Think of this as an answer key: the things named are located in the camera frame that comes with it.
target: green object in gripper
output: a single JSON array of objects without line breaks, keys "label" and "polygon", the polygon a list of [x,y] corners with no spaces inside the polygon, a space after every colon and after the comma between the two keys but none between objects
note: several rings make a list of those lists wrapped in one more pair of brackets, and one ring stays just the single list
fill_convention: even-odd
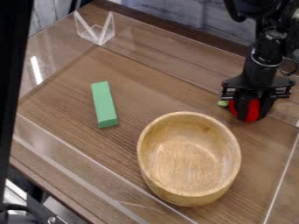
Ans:
[{"label": "green object in gripper", "polygon": [[229,105],[229,101],[218,101],[218,106],[221,106],[222,108],[225,108]]},{"label": "green object in gripper", "polygon": [[106,81],[90,84],[97,126],[102,129],[117,125],[117,113]]}]

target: wooden table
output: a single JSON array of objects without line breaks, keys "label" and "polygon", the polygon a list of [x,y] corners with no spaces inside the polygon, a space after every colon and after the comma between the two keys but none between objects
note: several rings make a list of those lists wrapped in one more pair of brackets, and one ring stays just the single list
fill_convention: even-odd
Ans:
[{"label": "wooden table", "polygon": [[[80,10],[89,24],[102,24],[102,7],[98,1]],[[244,59],[129,17],[114,20],[116,36],[102,47],[77,36],[72,16],[30,38],[11,165],[90,223],[296,223],[297,88],[262,121],[238,122],[216,106],[216,93]],[[98,81],[114,98],[118,125],[109,129],[96,125],[89,84]],[[142,128],[181,110],[218,119],[242,156],[228,193],[194,208],[153,196],[136,162]]]}]

